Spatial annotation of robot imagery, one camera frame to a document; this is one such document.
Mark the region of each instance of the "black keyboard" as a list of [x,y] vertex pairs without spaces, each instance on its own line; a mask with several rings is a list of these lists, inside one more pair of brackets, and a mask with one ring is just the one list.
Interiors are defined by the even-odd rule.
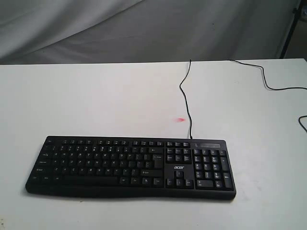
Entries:
[[226,142],[203,139],[49,136],[25,187],[77,197],[236,196]]

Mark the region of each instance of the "cable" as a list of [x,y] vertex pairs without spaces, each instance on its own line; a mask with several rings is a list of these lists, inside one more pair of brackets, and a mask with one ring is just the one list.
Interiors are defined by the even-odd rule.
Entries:
[[[229,60],[229,61],[233,61],[233,62],[242,64],[242,65],[246,65],[246,66],[253,66],[253,67],[261,68],[265,87],[267,87],[267,88],[270,89],[270,90],[274,90],[274,91],[293,90],[293,89],[307,90],[307,88],[305,88],[305,87],[287,87],[287,88],[279,88],[279,89],[272,88],[272,87],[268,86],[268,84],[267,84],[267,80],[265,79],[265,74],[264,74],[264,68],[263,68],[262,66],[247,64],[247,63],[243,63],[243,62],[239,62],[239,61],[235,61],[235,60]],[[298,122],[299,122],[299,124],[301,125],[301,127],[307,132],[307,129],[306,129],[306,128],[303,126],[303,124],[301,123],[301,119],[302,119],[302,118],[305,118],[305,117],[307,117],[307,115],[306,115],[306,116],[301,116],[301,117],[299,117],[299,118],[298,118]]]
[[189,119],[190,119],[190,127],[189,127],[190,139],[193,139],[192,134],[191,134],[191,133],[192,133],[192,118],[191,118],[191,115],[190,115],[190,113],[189,113],[189,107],[188,107],[188,102],[187,102],[186,94],[183,92],[183,90],[182,90],[182,88],[181,88],[182,83],[183,83],[184,80],[187,78],[187,76],[188,76],[188,74],[189,74],[189,72],[190,72],[190,67],[191,67],[191,59],[190,59],[190,64],[189,64],[188,72],[187,72],[186,76],[184,77],[184,79],[182,80],[182,82],[180,83],[179,88],[180,88],[180,90],[181,90],[181,92],[182,92],[182,94],[183,94],[183,96],[184,96],[184,100],[186,101],[187,113],[188,113],[188,116],[189,116]]

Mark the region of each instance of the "white table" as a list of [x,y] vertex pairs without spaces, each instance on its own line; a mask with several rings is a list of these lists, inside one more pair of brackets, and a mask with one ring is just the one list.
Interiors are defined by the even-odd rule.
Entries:
[[[272,87],[307,87],[303,59],[254,60]],[[183,84],[194,138],[227,142],[232,202],[30,195],[48,135],[187,138],[178,88],[188,63],[0,66],[0,230],[305,229],[307,92],[264,88],[261,71],[192,62]],[[176,122],[176,118],[185,122]]]

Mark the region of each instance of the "black cable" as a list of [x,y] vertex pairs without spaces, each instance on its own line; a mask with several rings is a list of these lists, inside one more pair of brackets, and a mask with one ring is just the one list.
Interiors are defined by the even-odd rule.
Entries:
[[[235,60],[229,60],[229,61],[233,61],[233,62],[242,64],[242,65],[246,65],[246,66],[253,66],[253,67],[261,68],[265,87],[267,87],[267,88],[270,89],[270,90],[274,90],[274,91],[280,91],[280,90],[293,90],[293,89],[307,90],[307,88],[305,88],[305,87],[287,87],[287,88],[279,88],[279,89],[272,88],[272,87],[268,86],[268,84],[267,84],[267,80],[265,79],[265,74],[264,74],[264,68],[263,68],[262,66],[247,64],[247,63],[243,63],[243,62],[239,62],[239,61],[235,61]],[[304,118],[304,117],[307,117],[307,115],[306,115],[306,116],[301,116],[301,117],[299,117],[299,118],[298,118],[298,122],[299,122],[299,124],[301,125],[301,127],[307,132],[307,129],[306,129],[306,128],[303,126],[303,124],[301,123],[301,119]]]
[[190,59],[190,64],[189,64],[188,72],[187,72],[186,76],[184,77],[184,79],[182,80],[182,82],[180,83],[179,88],[180,88],[180,90],[181,90],[181,92],[182,92],[182,94],[183,94],[183,96],[184,96],[184,100],[186,101],[187,113],[188,113],[188,116],[189,116],[189,119],[190,119],[190,128],[189,128],[189,131],[190,131],[190,139],[193,139],[192,134],[191,134],[191,133],[192,133],[192,118],[191,118],[191,115],[190,115],[190,113],[189,113],[189,107],[188,107],[188,102],[187,102],[186,94],[183,92],[183,90],[182,90],[182,88],[181,88],[182,83],[183,83],[184,80],[187,78],[187,76],[188,76],[188,74],[189,74],[189,72],[190,72],[190,67],[191,67],[191,59]]

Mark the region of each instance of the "space bar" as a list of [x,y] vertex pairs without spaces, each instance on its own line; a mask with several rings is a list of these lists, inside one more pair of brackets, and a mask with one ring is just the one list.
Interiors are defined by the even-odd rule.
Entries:
[[78,185],[117,185],[117,177],[102,176],[65,176],[64,184]]

